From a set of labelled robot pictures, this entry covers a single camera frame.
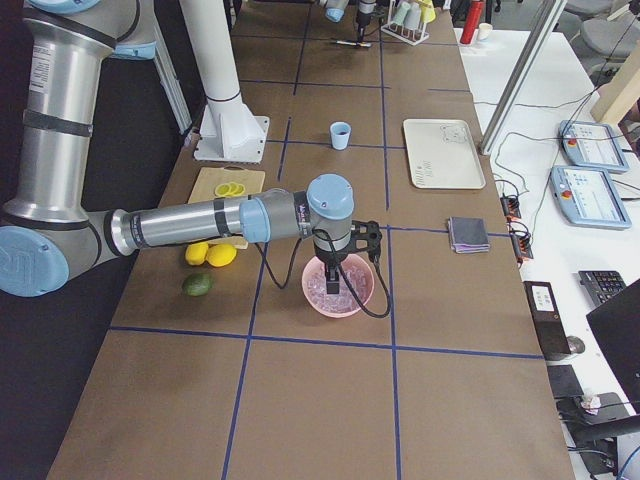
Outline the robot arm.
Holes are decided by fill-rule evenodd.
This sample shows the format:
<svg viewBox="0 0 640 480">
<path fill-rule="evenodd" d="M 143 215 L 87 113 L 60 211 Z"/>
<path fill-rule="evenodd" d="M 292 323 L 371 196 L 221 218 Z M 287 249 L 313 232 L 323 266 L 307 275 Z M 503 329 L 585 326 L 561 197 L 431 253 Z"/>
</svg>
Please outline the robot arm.
<svg viewBox="0 0 640 480">
<path fill-rule="evenodd" d="M 334 23 L 339 23 L 349 4 L 348 1 L 317 1 L 317 4 L 325 10 L 325 17 Z M 369 48 L 366 41 L 367 28 L 371 23 L 377 6 L 376 1 L 357 1 L 355 13 L 355 39 L 346 41 L 346 44 L 354 48 Z M 356 252 L 356 239 L 352 233 L 351 223 L 352 212 L 349 212 L 346 219 L 349 221 L 349 231 L 344 230 L 342 236 L 335 237 L 332 232 L 320 233 L 314 238 L 314 249 L 316 257 L 323 262 L 326 281 L 326 291 L 330 295 L 337 295 L 340 292 L 340 276 L 342 262 L 349 254 Z"/>
<path fill-rule="evenodd" d="M 139 249 L 229 237 L 250 243 L 311 239 L 330 293 L 346 283 L 342 264 L 349 255 L 366 252 L 378 261 L 379 226 L 353 219 L 352 187 L 336 174 L 321 175 L 299 192 L 272 189 L 136 212 L 85 211 L 102 62 L 154 56 L 154 7 L 149 1 L 29 1 L 23 19 L 34 45 L 19 184 L 2 209 L 3 291 L 40 296 Z"/>
</svg>

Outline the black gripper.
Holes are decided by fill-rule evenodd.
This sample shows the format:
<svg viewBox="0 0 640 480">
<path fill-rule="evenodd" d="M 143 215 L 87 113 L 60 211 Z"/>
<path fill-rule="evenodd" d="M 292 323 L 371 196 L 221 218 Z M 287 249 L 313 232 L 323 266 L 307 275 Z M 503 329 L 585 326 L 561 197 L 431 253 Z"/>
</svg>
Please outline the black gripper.
<svg viewBox="0 0 640 480">
<path fill-rule="evenodd" d="M 366 252 L 370 260 L 379 260 L 381 257 L 382 233 L 379 223 L 370 221 L 353 220 L 350 232 L 349 252 Z M 335 265 L 325 265 L 326 293 L 340 293 L 340 273 Z"/>
<path fill-rule="evenodd" d="M 374 12 L 374 0 L 359 0 L 357 2 L 356 13 L 356 42 L 361 43 L 364 40 L 364 27 L 362 25 L 368 25 L 371 21 L 371 17 Z"/>
</svg>

